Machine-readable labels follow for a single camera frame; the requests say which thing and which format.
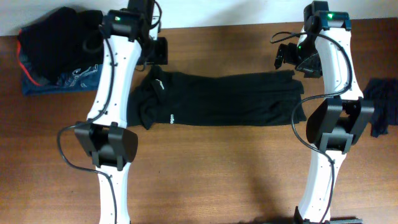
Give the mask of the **black t-shirt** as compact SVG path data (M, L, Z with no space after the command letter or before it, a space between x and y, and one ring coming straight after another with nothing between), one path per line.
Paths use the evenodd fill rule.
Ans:
M306 121L294 71L202 77L153 66L128 98L128 126L283 126Z

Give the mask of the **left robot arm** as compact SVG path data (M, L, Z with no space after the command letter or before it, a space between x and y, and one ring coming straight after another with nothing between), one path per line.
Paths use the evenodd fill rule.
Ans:
M100 223L130 223L127 177L138 147L127 128L127 103L137 66L166 65L168 44L159 37L162 9L157 1L129 1L110 10L99 27L103 63L94 103L75 136L99 180Z

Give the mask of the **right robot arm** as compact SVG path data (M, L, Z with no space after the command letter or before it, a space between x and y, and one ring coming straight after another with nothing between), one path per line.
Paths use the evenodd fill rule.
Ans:
M338 172L361 137L374 104L365 100L351 56L351 21L347 12L331 11L326 1L313 1L303 10L304 25L296 44L279 48L274 66L293 65L307 78L323 78L320 106L308 117L306 138L311 149L310 170L304 195L295 208L294 223L334 223L330 207Z

